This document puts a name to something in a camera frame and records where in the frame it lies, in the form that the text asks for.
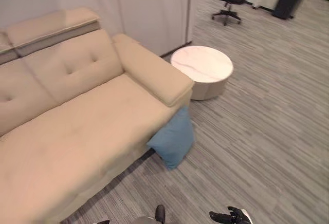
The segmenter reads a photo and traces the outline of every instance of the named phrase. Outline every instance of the sofa seat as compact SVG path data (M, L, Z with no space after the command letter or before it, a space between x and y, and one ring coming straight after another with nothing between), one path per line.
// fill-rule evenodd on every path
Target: sofa seat
M145 146L178 108L165 106L124 73L3 135L2 220L35 221L69 206Z

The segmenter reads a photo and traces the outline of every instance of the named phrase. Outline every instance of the sofa headrest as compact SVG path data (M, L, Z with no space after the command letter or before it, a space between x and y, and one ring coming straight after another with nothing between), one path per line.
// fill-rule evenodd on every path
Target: sofa headrest
M20 56L52 46L64 40L100 29L99 17L88 8L60 10L26 20L6 28Z
M0 65L17 58L18 55L9 42L7 34L0 31Z

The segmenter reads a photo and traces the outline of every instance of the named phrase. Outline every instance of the round side table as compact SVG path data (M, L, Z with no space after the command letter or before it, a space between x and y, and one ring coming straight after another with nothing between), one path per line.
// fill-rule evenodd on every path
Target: round side table
M195 82L192 100L206 100L222 94L233 73L233 64L226 54L204 46L181 48L173 53L170 62Z

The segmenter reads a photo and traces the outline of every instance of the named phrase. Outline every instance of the white marble tabletop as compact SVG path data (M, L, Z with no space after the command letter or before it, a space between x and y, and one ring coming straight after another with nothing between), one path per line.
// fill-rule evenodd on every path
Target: white marble tabletop
M171 64L192 80L213 83L228 78L233 64L228 56L204 46L184 47L171 56Z

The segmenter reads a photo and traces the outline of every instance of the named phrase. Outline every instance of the blue pillow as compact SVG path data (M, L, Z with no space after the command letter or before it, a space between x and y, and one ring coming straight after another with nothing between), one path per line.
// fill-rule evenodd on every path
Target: blue pillow
M166 167L176 168L194 141L188 107L182 107L174 117L147 143L163 159Z

